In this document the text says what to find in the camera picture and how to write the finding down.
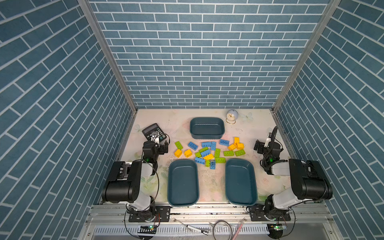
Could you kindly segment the blue lego brick long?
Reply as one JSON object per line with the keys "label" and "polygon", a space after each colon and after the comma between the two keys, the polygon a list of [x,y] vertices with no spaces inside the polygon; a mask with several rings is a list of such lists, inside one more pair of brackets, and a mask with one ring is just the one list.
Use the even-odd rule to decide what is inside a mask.
{"label": "blue lego brick long", "polygon": [[210,148],[212,145],[211,142],[202,142],[202,148]]}

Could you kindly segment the green lego brick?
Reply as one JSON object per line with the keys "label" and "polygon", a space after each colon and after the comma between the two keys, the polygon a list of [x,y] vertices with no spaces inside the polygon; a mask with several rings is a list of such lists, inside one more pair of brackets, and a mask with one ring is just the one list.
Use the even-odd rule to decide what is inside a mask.
{"label": "green lego brick", "polygon": [[199,153],[202,153],[202,152],[207,151],[207,150],[210,150],[209,147],[202,148],[199,150]]}

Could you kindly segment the yellow lego cube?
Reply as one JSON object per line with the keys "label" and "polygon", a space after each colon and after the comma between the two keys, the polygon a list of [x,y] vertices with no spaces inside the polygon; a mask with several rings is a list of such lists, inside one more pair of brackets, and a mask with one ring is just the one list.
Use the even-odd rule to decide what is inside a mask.
{"label": "yellow lego cube", "polygon": [[186,151],[184,151],[184,156],[186,157],[186,158],[189,158],[189,157],[191,157],[193,155],[193,152],[191,151],[191,150],[186,150]]}
{"label": "yellow lego cube", "polygon": [[181,155],[182,155],[183,151],[180,150],[180,149],[177,149],[175,152],[174,152],[174,155],[175,157],[179,158]]}

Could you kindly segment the yellow small lego brick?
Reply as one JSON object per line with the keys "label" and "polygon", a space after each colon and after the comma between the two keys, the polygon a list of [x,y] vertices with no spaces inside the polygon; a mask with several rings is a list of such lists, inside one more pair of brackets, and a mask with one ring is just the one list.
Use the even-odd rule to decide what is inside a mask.
{"label": "yellow small lego brick", "polygon": [[213,154],[209,154],[209,155],[204,156],[204,159],[208,160],[208,161],[212,160],[213,158],[214,158]]}

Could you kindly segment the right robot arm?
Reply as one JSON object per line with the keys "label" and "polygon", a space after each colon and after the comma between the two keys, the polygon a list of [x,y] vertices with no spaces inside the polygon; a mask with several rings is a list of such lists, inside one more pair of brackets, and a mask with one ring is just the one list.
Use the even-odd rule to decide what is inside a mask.
{"label": "right robot arm", "polygon": [[263,155],[260,166],[273,176],[288,176],[291,186],[279,194],[269,195],[263,206],[258,205],[256,213],[261,213],[272,221],[283,217],[288,211],[299,204],[329,200],[333,196],[332,186],[317,161],[298,159],[283,160],[280,153],[284,150],[276,140],[278,127],[274,127],[266,141],[256,141],[254,150]]}

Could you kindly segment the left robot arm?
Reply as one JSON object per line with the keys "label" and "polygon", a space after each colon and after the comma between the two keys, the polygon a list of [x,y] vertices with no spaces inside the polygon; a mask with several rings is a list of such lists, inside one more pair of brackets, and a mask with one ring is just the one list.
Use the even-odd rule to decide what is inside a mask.
{"label": "left robot arm", "polygon": [[102,190],[102,201],[110,203],[127,202],[127,210],[138,217],[156,216],[155,197],[140,190],[141,179],[146,176],[158,177],[158,157],[168,152],[169,143],[164,145],[153,141],[143,144],[141,159],[131,163],[114,162]]}

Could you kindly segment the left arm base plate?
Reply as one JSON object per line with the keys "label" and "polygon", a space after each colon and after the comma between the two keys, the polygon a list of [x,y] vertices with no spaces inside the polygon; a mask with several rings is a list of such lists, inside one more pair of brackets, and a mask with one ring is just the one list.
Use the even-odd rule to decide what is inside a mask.
{"label": "left arm base plate", "polygon": [[129,223],[144,223],[144,222],[169,222],[170,206],[151,206],[146,211],[135,211],[133,208],[128,208]]}

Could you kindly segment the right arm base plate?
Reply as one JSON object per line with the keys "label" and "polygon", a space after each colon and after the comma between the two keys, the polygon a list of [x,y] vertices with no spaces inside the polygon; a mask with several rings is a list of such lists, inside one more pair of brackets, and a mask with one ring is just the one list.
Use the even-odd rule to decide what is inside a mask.
{"label": "right arm base plate", "polygon": [[265,207],[265,205],[262,204],[246,207],[246,211],[250,215],[252,222],[288,222],[291,220],[288,210],[269,209],[269,207]]}

